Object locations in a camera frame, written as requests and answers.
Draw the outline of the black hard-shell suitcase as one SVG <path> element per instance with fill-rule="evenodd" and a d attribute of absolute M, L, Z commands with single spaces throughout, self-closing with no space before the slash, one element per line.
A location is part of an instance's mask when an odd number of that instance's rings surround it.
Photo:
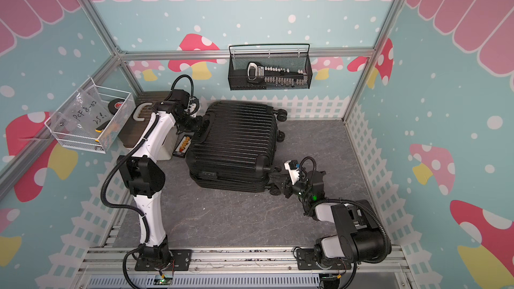
<path fill-rule="evenodd" d="M 203 188 L 261 193 L 269 185 L 278 129 L 288 112 L 266 104 L 221 100 L 209 105 L 186 154 L 190 177 Z"/>

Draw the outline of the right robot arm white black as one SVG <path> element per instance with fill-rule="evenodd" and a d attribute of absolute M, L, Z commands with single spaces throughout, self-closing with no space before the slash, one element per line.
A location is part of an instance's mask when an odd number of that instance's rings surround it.
<path fill-rule="evenodd" d="M 392 252 L 392 242 L 367 200 L 331 199 L 325 195 L 325 171 L 312 157 L 291 160 L 283 168 L 266 168 L 270 192 L 293 196 L 300 201 L 304 216 L 317 222 L 332 223 L 335 235 L 315 241 L 312 249 L 297 248 L 297 262 L 330 270 L 362 262 L 378 264 Z"/>

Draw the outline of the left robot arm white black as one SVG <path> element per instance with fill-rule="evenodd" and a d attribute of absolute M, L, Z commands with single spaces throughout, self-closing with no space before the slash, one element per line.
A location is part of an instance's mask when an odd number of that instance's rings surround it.
<path fill-rule="evenodd" d="M 135 253 L 139 254 L 139 261 L 153 268 L 165 268 L 172 262 L 161 215 L 165 173 L 157 164 L 158 155 L 173 128 L 189 132 L 199 128 L 202 119 L 195 115 L 198 111 L 194 81 L 182 74 L 175 79 L 167 96 L 152 105 L 149 123 L 138 143 L 118 158 L 100 189 L 100 200 L 105 207 L 131 210 L 139 215 L 141 239 Z M 121 174 L 135 205 L 116 204 L 107 199 L 108 186 L 116 173 Z"/>

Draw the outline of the black tray orange bits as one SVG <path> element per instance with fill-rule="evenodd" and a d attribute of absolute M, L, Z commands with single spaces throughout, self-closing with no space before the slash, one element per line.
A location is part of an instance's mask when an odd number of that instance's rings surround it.
<path fill-rule="evenodd" d="M 180 138 L 173 150 L 173 156 L 184 159 L 187 155 L 187 152 L 191 146 L 191 141 L 193 139 L 192 135 L 183 135 Z"/>

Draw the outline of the brown lid storage box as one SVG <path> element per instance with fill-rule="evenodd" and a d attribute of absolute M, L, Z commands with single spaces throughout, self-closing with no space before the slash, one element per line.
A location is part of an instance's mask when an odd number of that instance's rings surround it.
<path fill-rule="evenodd" d="M 136 101 L 136 108 L 119 132 L 119 139 L 127 149 L 132 149 L 143 135 L 151 118 L 151 106 L 156 102 L 164 100 L 168 91 L 143 92 Z M 173 156 L 177 144 L 177 127 L 173 127 L 163 141 L 157 160 L 168 161 Z"/>

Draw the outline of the black tape roll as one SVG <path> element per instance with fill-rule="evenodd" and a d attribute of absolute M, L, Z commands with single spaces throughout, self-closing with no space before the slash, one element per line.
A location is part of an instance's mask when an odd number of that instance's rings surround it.
<path fill-rule="evenodd" d="M 124 102 L 125 102 L 125 99 L 121 99 L 121 98 L 115 98 L 115 99 L 111 100 L 108 103 L 108 110 L 111 113 L 111 115 L 116 115 L 116 113 L 122 107 Z"/>

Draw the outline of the socket set in basket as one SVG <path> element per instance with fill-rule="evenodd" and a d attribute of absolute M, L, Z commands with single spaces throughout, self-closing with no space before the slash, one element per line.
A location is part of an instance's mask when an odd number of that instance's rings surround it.
<path fill-rule="evenodd" d="M 249 84 L 261 86 L 301 86 L 308 79 L 303 70 L 293 72 L 288 68 L 274 68 L 262 66 L 255 62 L 248 64 L 246 69 L 246 80 Z"/>

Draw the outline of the plastic bag with writing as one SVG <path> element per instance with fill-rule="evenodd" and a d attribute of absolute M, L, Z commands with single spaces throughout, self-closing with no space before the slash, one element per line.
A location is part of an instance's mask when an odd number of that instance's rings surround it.
<path fill-rule="evenodd" d="M 113 118 L 100 98 L 80 88 L 74 93 L 62 115 L 92 138 L 98 138 Z"/>

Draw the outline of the clear plastic wall bin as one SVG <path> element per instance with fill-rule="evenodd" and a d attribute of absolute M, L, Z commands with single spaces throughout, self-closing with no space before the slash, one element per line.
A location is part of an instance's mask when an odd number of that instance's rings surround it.
<path fill-rule="evenodd" d="M 88 78 L 44 124 L 64 148 L 105 154 L 134 110 L 132 92 Z"/>

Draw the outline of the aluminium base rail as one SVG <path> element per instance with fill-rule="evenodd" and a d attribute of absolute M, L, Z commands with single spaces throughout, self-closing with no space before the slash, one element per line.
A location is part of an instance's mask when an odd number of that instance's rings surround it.
<path fill-rule="evenodd" d="M 122 271 L 124 248 L 87 252 L 72 288 L 128 288 Z M 196 247 L 167 271 L 136 271 L 128 259 L 127 274 L 139 288 L 321 288 L 326 276 L 346 283 L 352 267 L 320 268 L 300 262 L 292 247 Z M 399 246 L 380 264 L 358 265 L 352 288 L 416 288 Z"/>

